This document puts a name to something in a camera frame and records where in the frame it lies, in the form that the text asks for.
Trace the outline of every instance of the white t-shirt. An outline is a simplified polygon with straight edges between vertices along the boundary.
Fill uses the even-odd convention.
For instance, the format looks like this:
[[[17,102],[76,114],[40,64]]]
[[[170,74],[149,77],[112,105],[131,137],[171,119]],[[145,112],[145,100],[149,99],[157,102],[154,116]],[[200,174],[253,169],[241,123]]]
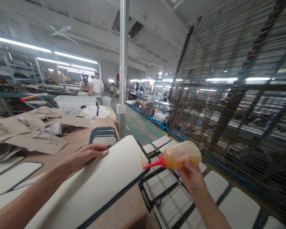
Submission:
[[[97,93],[101,93],[101,88],[100,88],[100,83],[101,83],[101,79],[96,79],[96,78],[93,78],[91,80],[91,84],[93,85],[93,91],[94,92],[97,92]]]

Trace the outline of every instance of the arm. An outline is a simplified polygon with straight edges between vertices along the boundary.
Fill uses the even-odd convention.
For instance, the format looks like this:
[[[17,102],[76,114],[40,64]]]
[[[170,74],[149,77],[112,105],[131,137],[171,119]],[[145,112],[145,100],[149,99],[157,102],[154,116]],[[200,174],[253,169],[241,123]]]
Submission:
[[[101,82],[102,82],[102,92],[104,94],[104,83],[103,83],[103,81],[101,81]]]
[[[89,90],[87,90],[87,89],[84,89],[84,88],[83,88],[83,86],[82,86],[81,84],[79,85],[79,88],[80,88],[81,90],[83,90],[83,91],[86,91],[86,92],[88,92],[88,91],[89,91]]]
[[[211,197],[198,165],[184,161],[184,168],[179,170],[183,183],[190,192],[193,201],[207,229],[231,229],[225,216]]]
[[[109,145],[91,144],[63,160],[53,170],[33,183],[20,196],[0,210],[0,229],[23,229],[51,198],[60,185],[95,157],[108,154]]]

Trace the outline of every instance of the orange handle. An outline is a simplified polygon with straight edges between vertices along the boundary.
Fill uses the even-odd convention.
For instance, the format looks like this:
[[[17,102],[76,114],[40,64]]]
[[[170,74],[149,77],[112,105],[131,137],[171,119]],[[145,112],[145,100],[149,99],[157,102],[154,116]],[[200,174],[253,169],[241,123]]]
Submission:
[[[20,101],[24,102],[26,100],[35,99],[37,97],[38,97],[38,95],[31,95],[31,96],[28,96],[28,97],[21,98]]]

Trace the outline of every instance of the white plastic bin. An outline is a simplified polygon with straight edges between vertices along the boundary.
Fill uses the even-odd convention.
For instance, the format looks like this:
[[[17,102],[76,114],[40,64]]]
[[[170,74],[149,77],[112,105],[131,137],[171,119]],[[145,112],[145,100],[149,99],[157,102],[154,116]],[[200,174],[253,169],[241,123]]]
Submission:
[[[70,115],[74,115],[76,110],[83,106],[95,106],[97,99],[94,96],[71,96],[71,95],[60,95],[54,98],[57,102],[59,109],[67,109],[70,111]]]
[[[103,106],[110,107],[111,106],[111,98],[108,96],[103,96]]]

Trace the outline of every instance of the ceiling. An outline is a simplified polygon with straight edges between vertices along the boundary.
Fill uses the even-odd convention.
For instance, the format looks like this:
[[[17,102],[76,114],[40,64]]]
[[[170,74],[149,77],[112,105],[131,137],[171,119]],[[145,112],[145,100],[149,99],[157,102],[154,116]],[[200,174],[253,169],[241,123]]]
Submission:
[[[152,66],[176,68],[189,26],[220,1],[130,2],[128,65],[148,71]],[[0,13],[6,16],[0,20],[0,34],[118,63],[119,4],[119,0],[0,0]],[[79,45],[50,36],[54,30],[46,23],[55,29],[70,25],[66,35]]]

